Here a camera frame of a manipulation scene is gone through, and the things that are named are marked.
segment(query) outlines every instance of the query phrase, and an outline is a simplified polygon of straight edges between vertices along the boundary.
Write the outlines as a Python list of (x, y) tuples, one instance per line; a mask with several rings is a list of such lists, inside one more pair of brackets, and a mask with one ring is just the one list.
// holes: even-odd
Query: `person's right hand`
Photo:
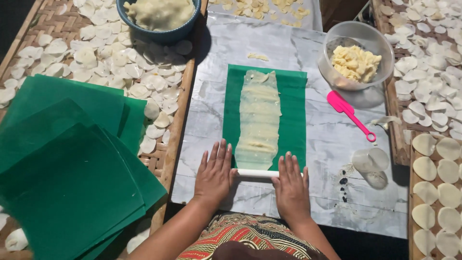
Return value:
[(279, 158), (279, 178), (272, 177), (276, 190), (276, 205), (279, 215), (289, 226), (311, 219), (308, 168), (303, 168), (303, 177), (297, 157), (291, 152)]

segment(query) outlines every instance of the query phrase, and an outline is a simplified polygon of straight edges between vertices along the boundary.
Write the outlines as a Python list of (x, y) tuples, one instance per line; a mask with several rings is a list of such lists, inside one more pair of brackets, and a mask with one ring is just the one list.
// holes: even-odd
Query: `mashed dough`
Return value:
[(376, 74), (382, 56), (376, 56), (360, 47), (337, 46), (332, 55), (332, 65), (349, 80), (367, 83)]
[(136, 24), (150, 31), (169, 31), (185, 24), (195, 11), (192, 0), (137, 0), (123, 5)]
[(235, 158), (240, 169), (268, 170), (278, 153), (281, 114), (276, 73), (247, 71), (239, 106), (241, 135)]

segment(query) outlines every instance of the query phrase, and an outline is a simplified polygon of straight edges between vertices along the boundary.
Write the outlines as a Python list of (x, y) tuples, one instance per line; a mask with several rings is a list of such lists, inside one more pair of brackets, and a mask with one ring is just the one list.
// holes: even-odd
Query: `spatula handle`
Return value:
[(366, 134), (366, 139), (369, 141), (369, 142), (375, 142), (376, 140), (376, 136), (373, 132), (369, 131), (364, 125), (363, 123), (361, 123), (361, 121), (359, 121), (352, 113), (350, 113), (348, 110), (344, 110), (344, 113), (353, 121), (353, 123), (355, 123), (359, 129), (361, 129), (361, 131)]

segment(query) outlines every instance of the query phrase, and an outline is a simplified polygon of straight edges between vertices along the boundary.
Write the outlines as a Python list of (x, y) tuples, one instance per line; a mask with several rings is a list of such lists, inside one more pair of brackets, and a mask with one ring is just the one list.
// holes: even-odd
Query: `clear plastic container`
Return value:
[[(337, 46), (357, 45), (374, 55), (381, 55), (382, 60), (377, 74), (368, 83), (359, 83), (342, 76), (332, 66), (332, 54)], [(331, 85), (345, 90), (361, 90), (385, 81), (393, 72), (395, 54), (387, 38), (377, 29), (360, 22), (347, 21), (332, 27), (324, 39), (319, 51), (318, 67), (324, 79)]]
[(351, 162), (360, 173), (378, 173), (388, 168), (390, 159), (382, 149), (371, 148), (354, 152)]

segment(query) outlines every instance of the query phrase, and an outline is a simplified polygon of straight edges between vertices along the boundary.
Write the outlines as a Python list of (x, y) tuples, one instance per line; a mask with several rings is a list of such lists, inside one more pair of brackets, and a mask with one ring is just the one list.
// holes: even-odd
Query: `woven bamboo tray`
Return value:
[[(178, 110), (174, 116), (173, 123), (168, 127), (170, 129), (169, 144), (165, 145), (161, 143), (162, 137), (160, 137), (157, 140), (156, 149), (151, 154), (142, 154), (140, 156), (140, 160), (159, 179), (168, 192), (170, 192), (176, 166), (178, 145), (182, 139), (185, 112), (188, 107), (194, 75), (195, 54), (199, 50), (203, 27), (206, 24), (205, 13), (207, 3), (207, 0), (202, 1), (202, 15), (199, 16), (195, 23), (190, 39), (193, 42), (193, 51), (186, 57), (188, 62), (183, 72), (182, 84), (180, 86)], [(36, 0), (3, 62), (0, 64), (1, 86), (3, 86), (3, 82), (10, 78), (11, 67), (19, 60), (17, 53), (27, 46), (38, 47), (38, 39), (42, 34), (49, 34), (55, 38), (63, 38), (69, 45), (72, 40), (80, 40), (80, 28), (91, 24), (88, 18), (82, 17), (78, 13), (78, 9), (73, 5), (72, 0)], [(71, 61), (72, 57), (67, 58), (65, 63), (70, 64)], [(26, 74), (30, 74), (31, 68), (26, 70)], [(0, 121), (5, 113), (5, 109), (0, 110)], [(151, 234), (162, 226), (164, 222), (166, 202), (166, 200), (159, 201), (156, 205), (159, 208), (152, 218)], [(32, 259), (32, 254), (28, 250), (7, 252), (4, 248), (6, 237), (17, 228), (18, 224), (12, 218), (8, 218), (8, 224), (0, 231), (0, 260)], [(126, 255), (126, 251), (125, 254), (122, 253), (120, 258), (124, 258), (123, 255)]]
[[(385, 33), (394, 34), (395, 33), (394, 27), (388, 22), (391, 16), (386, 16), (382, 14), (382, 12), (379, 9), (379, 6), (380, 5), (389, 6), (393, 8), (396, 12), (404, 12), (406, 10), (406, 6), (404, 5), (397, 6), (391, 0), (371, 0), (371, 3), (372, 3), (372, 9), (374, 10), (373, 13), (374, 13), (374, 18), (375, 18), (377, 29), (383, 34)], [(414, 26), (416, 26), (415, 22), (409, 21), (408, 23), (412, 23)], [(433, 31), (434, 26), (430, 24), (428, 24), (428, 26), (431, 28), (432, 30), (431, 32), (423, 33), (419, 29), (416, 29), (415, 34), (422, 36), (422, 37), (433, 37), (440, 44), (442, 41), (448, 41), (451, 43), (455, 43), (452, 38), (448, 37), (448, 34), (446, 32), (443, 34), (436, 34)], [(409, 52), (405, 49), (393, 48), (393, 50), (395, 51), (395, 61), (396, 62), (402, 57), (410, 56)], [(412, 99), (409, 101), (400, 101), (396, 97), (395, 80), (399, 80), (399, 79), (390, 77), (385, 81), (385, 102), (386, 102), (386, 107), (387, 107), (387, 114), (389, 116), (396, 116), (402, 119), (401, 112), (407, 109), (407, 106), (412, 101), (414, 101), (415, 98), (413, 96)], [(420, 124), (407, 124), (406, 122), (404, 122), (404, 120), (402, 121), (402, 125), (398, 125), (395, 122), (391, 123), (390, 139), (391, 139), (391, 152), (392, 152), (393, 160), (395, 164), (409, 166), (410, 158), (411, 158), (411, 155), (410, 155), (411, 149), (410, 149), (410, 146), (404, 142), (403, 130), (413, 130), (413, 131), (417, 131), (418, 133), (428, 133), (429, 131), (436, 132), (436, 130), (434, 130), (431, 126), (425, 127)], [(449, 129), (446, 132), (443, 132), (441, 134), (444, 136), (450, 137)]]
[[(418, 136), (420, 133), (418, 132), (412, 132), (412, 137), (411, 139), (413, 140), (416, 136)], [(435, 139), (438, 140), (438, 142), (443, 139), (442, 136), (433, 136)], [(412, 209), (420, 204), (424, 204), (421, 198), (419, 198), (418, 195), (414, 195), (413, 193), (413, 187), (416, 183), (424, 181), (421, 179), (417, 174), (414, 172), (414, 169), (412, 167), (412, 164), (414, 161), (423, 155), (414, 150), (414, 148), (411, 148), (411, 174), (410, 174), (410, 185), (409, 185), (409, 213), (408, 213), (408, 238), (409, 238), (409, 260), (422, 260), (425, 256), (422, 254), (422, 252), (417, 248), (417, 246), (414, 244), (414, 239), (413, 235), (417, 230), (422, 229), (420, 226), (418, 226), (414, 220), (412, 219), (411, 212)], [(442, 159), (442, 157), (438, 154), (438, 152), (435, 150), (435, 152), (430, 156), (430, 159), (435, 163), (436, 166), (438, 166), (438, 161)], [(459, 157), (455, 161), (458, 165), (462, 163), (462, 159)], [(435, 180), (430, 181), (431, 184), (433, 184), (435, 187), (438, 187), (438, 185), (442, 184), (443, 181), (440, 179), (440, 177), (437, 175)], [(462, 180), (459, 179), (454, 185), (458, 188), (462, 188)], [(431, 207), (435, 210), (435, 226), (431, 228), (430, 230), (434, 235), (436, 235), (440, 230), (441, 226), (438, 223), (438, 212), (441, 208), (443, 208), (443, 205), (437, 200), (435, 203), (431, 205)], [(462, 206), (458, 206), (456, 210), (460, 213), (462, 211)], [(461, 237), (462, 235), (462, 229), (459, 229), (456, 232), (456, 235), (458, 237)], [(431, 252), (431, 257), (435, 260), (441, 260), (444, 255), (438, 250), (438, 248), (434, 248)], [(462, 259), (462, 254), (459, 252), (459, 254), (456, 256), (457, 259)]]

